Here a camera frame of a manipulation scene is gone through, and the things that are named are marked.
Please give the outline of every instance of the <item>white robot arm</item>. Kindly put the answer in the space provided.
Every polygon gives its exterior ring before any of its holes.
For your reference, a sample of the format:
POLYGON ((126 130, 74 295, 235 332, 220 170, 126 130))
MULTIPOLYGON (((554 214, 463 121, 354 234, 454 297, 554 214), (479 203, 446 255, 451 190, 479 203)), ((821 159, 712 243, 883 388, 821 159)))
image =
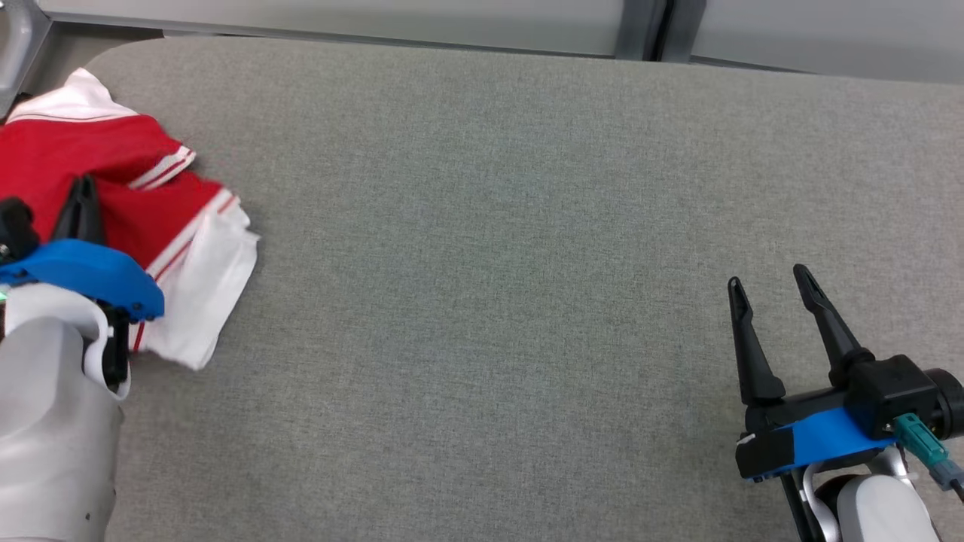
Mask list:
POLYGON ((5 324, 0 540, 103 540, 130 387, 128 376, 112 391, 98 374, 114 330, 96 303, 45 284, 11 291, 5 324))

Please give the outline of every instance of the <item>gray table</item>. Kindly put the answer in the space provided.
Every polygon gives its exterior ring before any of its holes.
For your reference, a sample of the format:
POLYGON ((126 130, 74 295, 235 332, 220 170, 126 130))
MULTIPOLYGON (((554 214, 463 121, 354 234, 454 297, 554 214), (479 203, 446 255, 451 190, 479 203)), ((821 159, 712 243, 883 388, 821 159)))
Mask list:
POLYGON ((112 540, 791 541, 736 471, 726 282, 822 387, 798 261, 964 375, 959 87, 228 38, 90 68, 264 235, 208 368, 135 361, 112 540))

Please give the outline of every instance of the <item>white sleeve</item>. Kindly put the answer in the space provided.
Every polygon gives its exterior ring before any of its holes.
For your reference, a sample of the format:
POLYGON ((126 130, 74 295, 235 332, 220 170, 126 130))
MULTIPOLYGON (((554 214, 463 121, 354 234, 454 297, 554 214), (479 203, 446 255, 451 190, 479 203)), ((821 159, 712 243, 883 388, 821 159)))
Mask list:
POLYGON ((259 237, 245 229, 248 217, 237 209, 201 218, 184 260, 158 282, 164 291, 164 316, 145 324, 140 350, 194 370, 211 359, 257 261, 259 237))

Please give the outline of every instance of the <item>red and white shirt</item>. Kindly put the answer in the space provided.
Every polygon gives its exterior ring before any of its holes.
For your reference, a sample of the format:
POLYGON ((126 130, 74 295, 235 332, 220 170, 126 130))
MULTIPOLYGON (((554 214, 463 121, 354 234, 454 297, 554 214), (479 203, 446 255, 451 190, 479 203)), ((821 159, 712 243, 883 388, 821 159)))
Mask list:
POLYGON ((186 171, 194 158, 82 68, 0 127, 0 199, 30 205, 47 241, 73 180, 93 176, 108 245, 165 293, 165 316, 133 326, 131 348, 201 368, 254 268, 257 236, 236 196, 186 171))

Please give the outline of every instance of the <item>cable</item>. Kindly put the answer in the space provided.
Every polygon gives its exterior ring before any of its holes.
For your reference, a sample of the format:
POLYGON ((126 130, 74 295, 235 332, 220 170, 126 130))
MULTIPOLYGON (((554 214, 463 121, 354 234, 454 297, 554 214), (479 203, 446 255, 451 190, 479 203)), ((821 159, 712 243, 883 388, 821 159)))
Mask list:
POLYGON ((954 490, 954 493, 957 494, 957 497, 961 499, 961 502, 964 502, 964 487, 961 487, 961 482, 953 480, 951 482, 951 488, 954 490))
POLYGON ((894 419, 894 435, 901 446, 924 463, 941 489, 954 490, 964 502, 964 470, 951 460, 948 450, 916 414, 903 414, 894 419))

